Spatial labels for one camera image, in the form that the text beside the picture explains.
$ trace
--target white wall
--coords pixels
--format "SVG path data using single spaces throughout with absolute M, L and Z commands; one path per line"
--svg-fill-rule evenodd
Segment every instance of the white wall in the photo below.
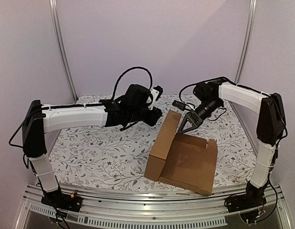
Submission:
M 49 1 L 0 0 L 0 229 L 11 229 L 31 172 L 9 137 L 34 99 L 71 103 Z M 47 137 L 48 145 L 53 135 Z M 21 144 L 21 135 L 15 139 Z
M 249 0 L 60 0 L 64 44 L 79 95 L 110 94 L 118 76 L 141 65 L 165 94 L 226 75 L 234 79 Z M 148 85 L 141 70 L 118 88 Z
M 258 1 L 241 83 L 283 98 L 289 135 L 271 178 L 281 185 L 295 225 L 295 1 Z M 256 138 L 257 116 L 239 113 Z

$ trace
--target robotic arm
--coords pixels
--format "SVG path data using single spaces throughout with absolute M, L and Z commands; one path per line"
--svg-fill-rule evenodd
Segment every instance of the robotic arm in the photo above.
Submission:
M 193 94 L 201 104 L 186 113 L 179 133 L 198 128 L 213 111 L 223 106 L 223 100 L 247 107 L 259 115 L 257 125 L 258 157 L 251 180 L 247 183 L 246 194 L 227 199 L 229 212 L 254 208 L 265 204 L 264 190 L 268 184 L 269 173 L 278 157 L 279 140 L 283 138 L 285 115 L 281 96 L 277 93 L 265 94 L 246 86 L 237 85 L 225 77 L 197 83 Z M 186 104 L 174 101 L 174 106 L 185 110 Z M 189 122 L 191 127 L 184 129 Z
M 159 86 L 149 90 L 132 84 L 125 95 L 115 100 L 100 100 L 98 104 L 42 105 L 40 100 L 33 101 L 22 126 L 22 148 L 42 186 L 42 203 L 77 212 L 82 204 L 77 191 L 72 195 L 61 192 L 46 155 L 45 133 L 87 125 L 122 125 L 121 130 L 125 130 L 139 121 L 154 126 L 162 115 L 162 111 L 154 107 L 162 92 Z

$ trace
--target robotic hand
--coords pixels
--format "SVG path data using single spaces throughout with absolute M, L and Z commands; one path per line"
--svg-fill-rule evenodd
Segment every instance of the robotic hand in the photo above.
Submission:
M 160 86 L 147 89 L 138 84 L 132 84 L 125 95 L 117 99 L 100 100 L 97 104 L 73 105 L 42 105 L 35 100 L 27 112 L 26 118 L 9 141 L 11 146 L 23 149 L 28 164 L 37 176 L 43 191 L 42 203 L 55 209 L 61 208 L 79 212 L 82 198 L 77 191 L 71 195 L 62 193 L 54 175 L 49 158 L 46 155 L 44 134 L 63 128 L 78 126 L 117 126 L 122 125 L 121 131 L 143 121 L 154 126 L 162 115 L 162 111 L 154 107 L 161 96 Z M 11 143 L 22 127 L 23 146 Z
M 225 206 L 229 212 L 234 212 L 265 204 L 264 190 L 270 183 L 269 175 L 278 158 L 279 142 L 287 136 L 281 96 L 277 93 L 261 93 L 235 84 L 225 77 L 191 84 L 184 87 L 182 91 L 189 86 L 195 86 L 193 94 L 201 101 L 201 104 L 195 109 L 191 104 L 173 102 L 173 105 L 181 110 L 185 110 L 186 106 L 190 107 L 190 111 L 185 114 L 181 122 L 179 133 L 198 128 L 212 112 L 223 107 L 223 99 L 247 107 L 259 115 L 256 131 L 259 150 L 253 176 L 247 183 L 246 194 L 227 198 Z M 190 123 L 190 127 L 184 129 L 186 123 Z

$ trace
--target cardboard box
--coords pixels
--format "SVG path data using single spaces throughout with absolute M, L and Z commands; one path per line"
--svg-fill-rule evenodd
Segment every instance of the cardboard box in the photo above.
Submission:
M 144 177 L 211 195 L 217 159 L 216 142 L 175 134 L 180 113 L 169 111 L 150 152 Z

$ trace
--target floral pattern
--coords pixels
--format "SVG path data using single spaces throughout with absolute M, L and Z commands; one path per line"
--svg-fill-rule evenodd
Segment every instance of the floral pattern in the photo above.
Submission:
M 109 96 L 82 96 L 78 103 L 96 103 Z M 198 104 L 193 95 L 184 100 Z M 62 183 L 84 187 L 133 191 L 180 190 L 145 177 L 149 152 L 177 95 L 162 95 L 156 107 L 163 116 L 153 127 L 140 122 L 123 132 L 116 127 L 84 126 L 63 129 L 50 153 L 50 161 Z M 254 169 L 256 156 L 231 105 L 225 101 L 227 112 L 216 110 L 203 125 L 187 134 L 215 139 L 218 159 L 214 187 L 247 182 Z

